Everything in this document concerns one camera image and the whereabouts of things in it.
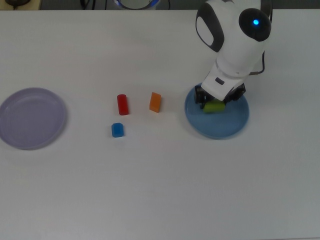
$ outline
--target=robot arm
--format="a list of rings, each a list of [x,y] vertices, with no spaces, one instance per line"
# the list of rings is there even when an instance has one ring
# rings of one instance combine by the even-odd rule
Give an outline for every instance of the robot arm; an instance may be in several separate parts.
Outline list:
[[[220,101],[236,100],[230,95],[237,92],[239,98],[246,91],[244,81],[265,50],[271,32],[268,16],[256,8],[241,11],[229,0],[209,0],[197,12],[196,31],[218,53],[201,87]]]

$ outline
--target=lavender plate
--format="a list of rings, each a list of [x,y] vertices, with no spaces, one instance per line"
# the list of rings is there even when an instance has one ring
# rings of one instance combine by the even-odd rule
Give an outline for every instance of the lavender plate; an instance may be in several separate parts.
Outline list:
[[[66,116],[65,105],[56,94],[26,88],[0,106],[0,138],[18,149],[43,148],[61,133]]]

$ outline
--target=yellow-green block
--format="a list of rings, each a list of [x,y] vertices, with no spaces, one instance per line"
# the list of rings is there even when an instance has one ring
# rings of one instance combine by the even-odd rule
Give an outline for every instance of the yellow-green block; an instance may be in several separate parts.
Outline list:
[[[203,108],[203,112],[206,114],[223,112],[225,110],[225,103],[218,99],[214,99],[212,101],[208,101]]]

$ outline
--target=table surface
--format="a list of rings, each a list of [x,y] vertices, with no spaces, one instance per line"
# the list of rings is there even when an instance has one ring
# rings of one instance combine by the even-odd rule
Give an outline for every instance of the table surface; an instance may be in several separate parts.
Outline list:
[[[248,124],[226,140],[201,136],[184,114],[188,91],[216,57],[195,17],[0,14],[0,101],[41,87],[68,111],[64,132],[45,148],[0,141],[2,239],[320,236],[320,10],[274,11],[266,70],[246,82]],[[158,114],[151,92],[163,97]],[[128,96],[130,115],[118,115],[118,94]],[[112,138],[116,122],[125,137]]]

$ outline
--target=plate rim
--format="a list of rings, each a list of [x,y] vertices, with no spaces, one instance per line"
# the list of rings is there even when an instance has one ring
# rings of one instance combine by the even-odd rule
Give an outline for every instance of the plate rim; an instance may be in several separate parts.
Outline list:
[[[51,97],[53,97],[58,103],[60,103],[60,105],[62,106],[62,121],[61,124],[59,125],[58,129],[55,131],[55,133],[48,138],[46,141],[43,141],[39,144],[33,145],[33,146],[27,146],[27,147],[23,147],[23,146],[17,146],[12,144],[11,142],[8,142],[6,139],[3,138],[3,134],[2,131],[0,131],[0,139],[5,142],[6,144],[8,144],[11,147],[14,147],[16,149],[21,149],[21,150],[36,150],[36,149],[40,149],[43,148],[47,145],[49,145],[50,143],[52,143],[62,132],[62,130],[64,129],[65,125],[66,125],[66,120],[67,120],[67,108],[66,105],[64,103],[64,101],[62,100],[61,97],[59,97],[57,94],[55,94],[53,91],[50,91],[46,88],[43,87],[27,87],[24,89],[21,89],[19,91],[14,92],[13,94],[11,94],[10,96],[8,96],[0,105],[0,118],[1,118],[1,114],[4,113],[3,108],[6,108],[8,106],[8,103],[10,103],[11,99],[15,97],[15,95],[20,94],[21,92],[28,92],[28,91],[32,91],[32,90],[36,90],[36,91],[42,91],[42,92],[46,92],[48,93]]]

